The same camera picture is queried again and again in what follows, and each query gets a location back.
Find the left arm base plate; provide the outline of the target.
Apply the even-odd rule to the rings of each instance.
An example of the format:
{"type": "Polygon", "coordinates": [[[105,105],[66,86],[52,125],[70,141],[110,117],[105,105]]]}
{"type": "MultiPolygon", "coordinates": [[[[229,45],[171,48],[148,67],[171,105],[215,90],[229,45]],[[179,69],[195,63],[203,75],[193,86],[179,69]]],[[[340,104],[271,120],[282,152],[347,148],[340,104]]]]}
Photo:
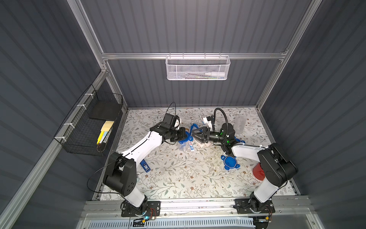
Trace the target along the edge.
{"type": "Polygon", "coordinates": [[[140,207],[135,207],[127,201],[121,204],[121,217],[144,217],[160,216],[161,202],[160,201],[145,201],[140,207]]]}

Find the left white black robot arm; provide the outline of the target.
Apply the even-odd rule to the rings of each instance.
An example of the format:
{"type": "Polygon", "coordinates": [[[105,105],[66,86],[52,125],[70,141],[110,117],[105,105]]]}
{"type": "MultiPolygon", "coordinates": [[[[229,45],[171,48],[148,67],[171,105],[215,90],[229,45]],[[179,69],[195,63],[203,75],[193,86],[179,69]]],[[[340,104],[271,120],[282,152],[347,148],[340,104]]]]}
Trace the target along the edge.
{"type": "Polygon", "coordinates": [[[147,197],[136,187],[137,166],[149,153],[169,140],[171,143],[187,138],[184,127],[174,127],[162,122],[150,128],[147,135],[128,150],[115,152],[109,157],[103,184],[121,195],[135,208],[142,208],[147,197]]]}

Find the yellow sticky notes pad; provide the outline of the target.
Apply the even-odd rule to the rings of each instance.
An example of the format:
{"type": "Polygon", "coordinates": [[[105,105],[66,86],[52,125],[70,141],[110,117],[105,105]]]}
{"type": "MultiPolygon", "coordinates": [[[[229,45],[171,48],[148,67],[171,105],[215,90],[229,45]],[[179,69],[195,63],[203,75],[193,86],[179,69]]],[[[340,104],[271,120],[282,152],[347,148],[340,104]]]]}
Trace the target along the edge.
{"type": "Polygon", "coordinates": [[[105,121],[101,128],[101,132],[109,132],[114,124],[114,121],[105,121]]]}

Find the red pencil cup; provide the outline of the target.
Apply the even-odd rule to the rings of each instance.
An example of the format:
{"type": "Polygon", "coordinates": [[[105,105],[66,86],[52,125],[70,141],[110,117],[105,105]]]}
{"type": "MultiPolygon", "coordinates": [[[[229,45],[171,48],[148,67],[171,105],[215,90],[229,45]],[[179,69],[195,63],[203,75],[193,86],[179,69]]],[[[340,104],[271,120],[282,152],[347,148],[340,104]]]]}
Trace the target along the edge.
{"type": "Polygon", "coordinates": [[[263,181],[265,179],[265,173],[261,167],[261,164],[258,163],[254,168],[253,168],[253,175],[256,179],[263,181]]]}

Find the white ventilated front panel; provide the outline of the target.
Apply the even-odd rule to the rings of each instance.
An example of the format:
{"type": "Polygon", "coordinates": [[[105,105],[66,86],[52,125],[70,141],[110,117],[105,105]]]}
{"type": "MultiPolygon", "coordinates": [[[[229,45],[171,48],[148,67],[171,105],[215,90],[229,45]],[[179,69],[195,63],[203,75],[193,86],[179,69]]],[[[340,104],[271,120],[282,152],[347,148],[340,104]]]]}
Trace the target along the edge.
{"type": "Polygon", "coordinates": [[[160,218],[143,225],[133,223],[133,219],[92,220],[86,229],[254,229],[254,220],[247,217],[206,217],[206,218],[160,218]]]}

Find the white tube in basket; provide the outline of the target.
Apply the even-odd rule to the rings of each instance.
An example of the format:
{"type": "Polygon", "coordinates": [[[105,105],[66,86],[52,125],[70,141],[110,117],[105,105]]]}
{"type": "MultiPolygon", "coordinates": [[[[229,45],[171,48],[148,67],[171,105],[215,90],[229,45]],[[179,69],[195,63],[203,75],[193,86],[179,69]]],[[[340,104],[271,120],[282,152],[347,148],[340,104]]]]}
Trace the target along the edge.
{"type": "Polygon", "coordinates": [[[207,77],[216,77],[216,78],[225,78],[225,72],[206,72],[205,76],[207,77]]]}

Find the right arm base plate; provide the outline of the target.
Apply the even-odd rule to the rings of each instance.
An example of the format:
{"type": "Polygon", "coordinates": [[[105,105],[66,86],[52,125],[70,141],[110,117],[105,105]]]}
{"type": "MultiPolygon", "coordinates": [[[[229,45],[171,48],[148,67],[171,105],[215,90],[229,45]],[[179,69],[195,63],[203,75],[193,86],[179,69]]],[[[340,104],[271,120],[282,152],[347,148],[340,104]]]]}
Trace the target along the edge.
{"type": "Polygon", "coordinates": [[[275,213],[275,208],[271,200],[261,203],[255,198],[237,198],[234,200],[234,209],[238,214],[269,214],[275,213]]]}

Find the black notebook in basket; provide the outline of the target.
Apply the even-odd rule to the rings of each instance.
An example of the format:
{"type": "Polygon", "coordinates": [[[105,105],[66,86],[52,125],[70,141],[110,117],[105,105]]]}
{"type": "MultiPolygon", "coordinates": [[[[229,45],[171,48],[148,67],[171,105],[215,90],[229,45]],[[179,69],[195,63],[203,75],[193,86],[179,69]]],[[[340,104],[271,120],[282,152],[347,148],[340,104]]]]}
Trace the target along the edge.
{"type": "Polygon", "coordinates": [[[90,119],[114,121],[121,110],[121,106],[115,102],[98,101],[89,114],[90,119]]]}

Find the white bottle brown cap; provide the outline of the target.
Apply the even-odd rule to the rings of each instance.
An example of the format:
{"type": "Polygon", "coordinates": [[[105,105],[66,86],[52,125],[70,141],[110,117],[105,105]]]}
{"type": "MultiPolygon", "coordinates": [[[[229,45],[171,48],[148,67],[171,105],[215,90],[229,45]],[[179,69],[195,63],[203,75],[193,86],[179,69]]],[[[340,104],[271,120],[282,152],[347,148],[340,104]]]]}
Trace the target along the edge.
{"type": "Polygon", "coordinates": [[[207,147],[210,147],[212,145],[212,143],[200,143],[200,142],[198,142],[197,145],[200,148],[207,148],[207,147]]]}

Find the yellow marker in basket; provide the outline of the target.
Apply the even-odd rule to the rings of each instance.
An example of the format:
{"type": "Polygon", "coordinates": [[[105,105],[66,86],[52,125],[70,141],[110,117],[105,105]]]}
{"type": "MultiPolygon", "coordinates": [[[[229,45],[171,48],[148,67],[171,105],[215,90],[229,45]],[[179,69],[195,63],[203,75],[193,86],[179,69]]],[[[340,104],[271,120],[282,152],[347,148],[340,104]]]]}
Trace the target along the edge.
{"type": "Polygon", "coordinates": [[[97,139],[97,145],[100,144],[102,138],[103,138],[103,135],[104,135],[104,131],[101,131],[99,136],[98,136],[98,139],[97,139]]]}

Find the blue-lid clear container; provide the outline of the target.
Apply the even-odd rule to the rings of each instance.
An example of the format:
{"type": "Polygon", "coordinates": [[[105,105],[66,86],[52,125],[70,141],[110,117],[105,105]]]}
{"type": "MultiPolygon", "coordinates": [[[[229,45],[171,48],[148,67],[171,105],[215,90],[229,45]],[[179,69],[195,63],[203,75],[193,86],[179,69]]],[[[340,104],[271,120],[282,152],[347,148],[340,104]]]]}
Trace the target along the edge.
{"type": "Polygon", "coordinates": [[[184,140],[181,140],[179,141],[179,145],[178,145],[178,149],[180,151],[191,151],[190,150],[190,146],[189,146],[189,142],[193,142],[193,137],[190,136],[190,133],[189,132],[185,132],[185,139],[184,140]]]}
{"type": "Polygon", "coordinates": [[[241,135],[246,128],[247,117],[245,115],[237,115],[234,119],[234,129],[236,134],[241,135]]]}

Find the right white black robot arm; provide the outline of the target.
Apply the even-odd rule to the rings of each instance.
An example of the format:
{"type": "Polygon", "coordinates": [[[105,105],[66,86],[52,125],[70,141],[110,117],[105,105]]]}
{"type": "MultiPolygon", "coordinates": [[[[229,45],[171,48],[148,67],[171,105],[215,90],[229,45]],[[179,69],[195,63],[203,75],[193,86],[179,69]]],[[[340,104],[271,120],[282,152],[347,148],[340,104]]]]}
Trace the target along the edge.
{"type": "Polygon", "coordinates": [[[202,127],[192,131],[192,136],[201,143],[218,143],[221,149],[233,157],[242,157],[256,161],[264,171],[265,178],[251,194],[250,198],[257,203],[265,203],[298,172],[290,157],[277,144],[267,147],[246,145],[235,139],[232,124],[223,124],[218,132],[202,127]]]}

